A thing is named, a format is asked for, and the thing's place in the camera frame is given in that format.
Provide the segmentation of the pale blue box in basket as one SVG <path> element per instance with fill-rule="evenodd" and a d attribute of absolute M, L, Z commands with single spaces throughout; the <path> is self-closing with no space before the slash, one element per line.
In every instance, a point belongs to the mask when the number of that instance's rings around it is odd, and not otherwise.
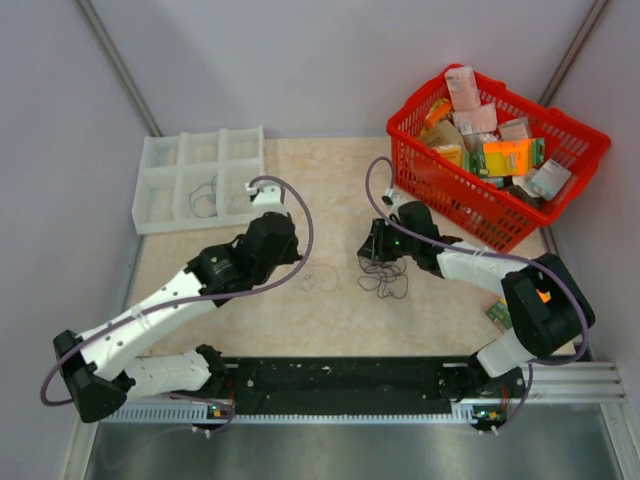
<path fill-rule="evenodd" d="M 546 201 L 553 200 L 572 177 L 569 169 L 553 159 L 546 160 L 530 176 L 531 190 Z"/>

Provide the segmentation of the red plastic basket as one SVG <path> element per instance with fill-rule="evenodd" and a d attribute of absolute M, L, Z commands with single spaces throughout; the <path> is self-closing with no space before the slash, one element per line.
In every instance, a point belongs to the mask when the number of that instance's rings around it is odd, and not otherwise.
<path fill-rule="evenodd" d="M 424 145 L 419 139 L 424 118 L 434 102 L 448 94 L 444 74 L 423 84 L 387 122 L 394 182 L 489 247 L 507 253 L 560 217 L 590 183 L 611 140 L 557 108 L 510 91 L 499 80 L 481 73 L 475 77 L 481 101 L 496 106 L 499 121 L 528 119 L 533 133 L 544 138 L 547 154 L 571 171 L 568 182 L 553 200 L 533 208 Z"/>

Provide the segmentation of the tan cardboard box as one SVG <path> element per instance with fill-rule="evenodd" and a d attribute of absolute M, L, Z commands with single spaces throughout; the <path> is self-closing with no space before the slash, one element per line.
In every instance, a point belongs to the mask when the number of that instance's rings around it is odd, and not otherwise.
<path fill-rule="evenodd" d="M 419 134 L 419 140 L 448 162 L 457 166 L 462 165 L 466 152 L 465 144 L 450 121 L 441 121 L 430 129 L 423 128 Z"/>

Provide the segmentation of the white compartment tray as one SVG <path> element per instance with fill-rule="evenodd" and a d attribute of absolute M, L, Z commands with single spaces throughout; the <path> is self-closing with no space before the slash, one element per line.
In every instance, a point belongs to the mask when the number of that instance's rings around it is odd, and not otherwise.
<path fill-rule="evenodd" d="M 265 173 L 262 126 L 183 132 L 143 142 L 131 209 L 136 232 L 151 235 L 245 225 L 245 184 Z"/>

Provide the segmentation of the orange green box on table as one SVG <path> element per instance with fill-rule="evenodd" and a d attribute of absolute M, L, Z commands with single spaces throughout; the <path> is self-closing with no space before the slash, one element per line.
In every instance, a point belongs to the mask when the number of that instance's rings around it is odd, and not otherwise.
<path fill-rule="evenodd" d="M 505 298 L 500 298 L 492 304 L 486 310 L 485 315 L 501 332 L 509 330 L 512 327 L 511 316 Z"/>

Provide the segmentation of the pink box flat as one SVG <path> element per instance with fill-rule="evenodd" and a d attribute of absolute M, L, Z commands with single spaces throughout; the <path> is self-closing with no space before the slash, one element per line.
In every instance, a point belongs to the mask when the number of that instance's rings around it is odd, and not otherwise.
<path fill-rule="evenodd" d="M 475 110 L 454 111 L 451 117 L 453 125 L 463 136 L 493 132 L 498 127 L 494 103 L 483 104 Z"/>

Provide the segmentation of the orange yellow box in basket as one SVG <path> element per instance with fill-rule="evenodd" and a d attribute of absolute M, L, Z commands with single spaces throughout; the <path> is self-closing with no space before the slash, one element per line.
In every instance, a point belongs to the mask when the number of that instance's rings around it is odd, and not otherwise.
<path fill-rule="evenodd" d="M 522 176 L 545 160 L 545 140 L 529 138 L 484 143 L 474 154 L 481 177 Z"/>

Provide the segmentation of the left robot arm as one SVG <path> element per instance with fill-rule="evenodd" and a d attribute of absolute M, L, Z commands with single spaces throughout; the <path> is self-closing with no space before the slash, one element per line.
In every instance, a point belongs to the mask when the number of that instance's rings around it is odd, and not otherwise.
<path fill-rule="evenodd" d="M 120 317 L 81 334 L 58 334 L 58 371 L 80 419 L 97 422 L 128 401 L 162 394 L 215 398 L 226 387 L 228 368 L 214 347 L 168 356 L 145 350 L 231 299 L 263 289 L 277 267 L 302 258 L 291 216 L 267 212 L 233 241 L 203 249 Z"/>

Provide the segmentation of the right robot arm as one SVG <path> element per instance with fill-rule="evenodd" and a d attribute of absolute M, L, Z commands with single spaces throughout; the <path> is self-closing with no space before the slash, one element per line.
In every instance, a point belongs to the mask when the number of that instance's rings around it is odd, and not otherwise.
<path fill-rule="evenodd" d="M 357 255 L 373 264 L 409 257 L 434 276 L 460 280 L 505 299 L 511 325 L 474 353 L 464 369 L 445 375 L 441 392 L 453 401 L 487 396 L 505 374 L 521 364 L 543 360 L 595 323 L 594 311 L 563 261 L 546 253 L 514 260 L 480 250 L 459 237 L 443 235 L 429 208 L 386 197 L 389 219 L 373 220 Z"/>

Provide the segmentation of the pink box upright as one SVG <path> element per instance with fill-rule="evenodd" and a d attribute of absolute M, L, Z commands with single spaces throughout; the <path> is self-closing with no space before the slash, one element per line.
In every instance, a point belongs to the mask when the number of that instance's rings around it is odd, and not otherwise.
<path fill-rule="evenodd" d="M 456 112 L 473 111 L 481 106 L 475 72 L 471 66 L 449 68 L 444 78 Z"/>

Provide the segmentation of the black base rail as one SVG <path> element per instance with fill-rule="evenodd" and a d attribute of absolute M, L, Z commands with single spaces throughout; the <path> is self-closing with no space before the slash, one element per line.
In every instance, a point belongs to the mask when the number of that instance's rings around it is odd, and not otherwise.
<path fill-rule="evenodd" d="M 471 357 L 227 357 L 197 398 L 231 400 L 238 414 L 448 413 L 454 403 L 504 404 L 524 392 L 520 368 L 490 378 Z"/>

